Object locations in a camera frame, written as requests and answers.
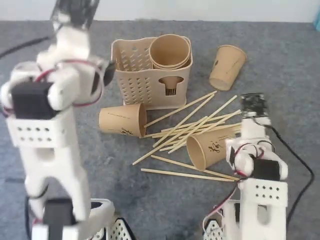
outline paper cup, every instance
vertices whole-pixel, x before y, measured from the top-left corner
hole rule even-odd
[[[160,69],[179,69],[189,60],[190,54],[187,39],[175,34],[159,36],[149,47],[150,60]]]
[[[230,90],[246,60],[247,55],[240,48],[232,45],[220,46],[209,77],[210,84],[222,91]]]
[[[106,107],[100,110],[99,128],[107,134],[143,137],[147,112],[143,103]]]
[[[226,158],[228,138],[234,138],[231,129],[208,131],[187,138],[186,148],[193,165],[200,171]]]

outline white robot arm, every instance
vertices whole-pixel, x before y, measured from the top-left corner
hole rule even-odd
[[[0,90],[9,134],[23,162],[28,202],[41,220],[32,227],[32,240],[86,240],[96,233],[96,239],[109,240],[115,222],[113,203],[90,197],[78,145],[73,108],[97,102],[115,71],[113,63],[90,55],[88,27],[98,1],[81,2],[82,13],[90,14],[79,22],[73,21],[74,8],[66,14],[65,7],[73,7],[69,0],[57,1],[57,44],[40,52],[36,62],[19,63]],[[48,199],[48,178],[55,178],[69,198]]]
[[[271,122],[264,95],[244,94],[241,105],[241,136],[226,140],[226,161],[242,177],[237,182],[241,197],[230,199],[234,188],[220,204],[220,224],[209,221],[204,240],[217,235],[221,240],[285,240],[288,185],[283,180],[288,177],[288,166],[275,154],[266,135],[264,126]]]

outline beige plastic caddy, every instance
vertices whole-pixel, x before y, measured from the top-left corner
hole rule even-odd
[[[179,69],[153,69],[149,47],[156,37],[138,40],[117,39],[111,46],[111,59],[116,62],[115,78],[125,105],[144,103],[147,110],[177,109],[186,104],[190,69],[193,64],[191,42],[186,66]],[[165,77],[180,77],[174,95],[168,95]]]

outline gray carpet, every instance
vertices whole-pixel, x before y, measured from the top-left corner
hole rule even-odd
[[[23,41],[50,34],[49,22],[0,22],[0,52]],[[273,126],[316,173],[316,180],[301,200],[292,219],[288,240],[320,238],[320,32],[306,23],[245,23],[185,21],[94,22],[91,27],[92,52],[110,58],[115,39],[139,39],[175,33],[191,39],[194,66],[190,74],[188,102],[212,91],[208,83],[216,49],[232,44],[248,55],[231,91],[219,92],[190,121],[212,113],[234,94],[264,92]],[[34,60],[48,42],[21,50],[0,61],[0,83],[9,79],[13,66]],[[200,225],[205,214],[221,201],[232,183],[164,176],[140,172],[140,168],[196,173],[154,159],[139,165],[131,163],[152,149],[152,139],[102,134],[97,126],[100,108],[118,106],[122,98],[116,81],[106,89],[98,104],[76,110],[81,156],[88,173],[92,197],[108,198],[140,240],[200,240]],[[240,107],[229,105],[223,113]],[[175,114],[153,125],[149,133],[177,124],[192,109]],[[169,110],[149,111],[152,120]],[[238,122],[240,117],[230,120]],[[0,117],[0,236],[25,240],[24,186],[6,183],[5,178],[23,178],[18,150],[9,138],[4,118]],[[271,134],[277,153],[289,166],[289,207],[309,180],[307,171]],[[190,163],[182,148],[169,156]],[[222,161],[213,170],[231,174]],[[53,184],[50,192],[58,188]]]

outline tipped over paper cup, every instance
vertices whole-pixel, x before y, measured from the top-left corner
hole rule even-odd
[[[239,47],[220,46],[209,77],[210,84],[222,91],[230,90],[246,60],[246,53]]]
[[[147,112],[143,103],[100,110],[99,128],[104,133],[143,137],[146,124]]]
[[[208,131],[187,138],[186,148],[193,165],[204,171],[211,165],[226,158],[226,139],[234,138],[231,129]]]

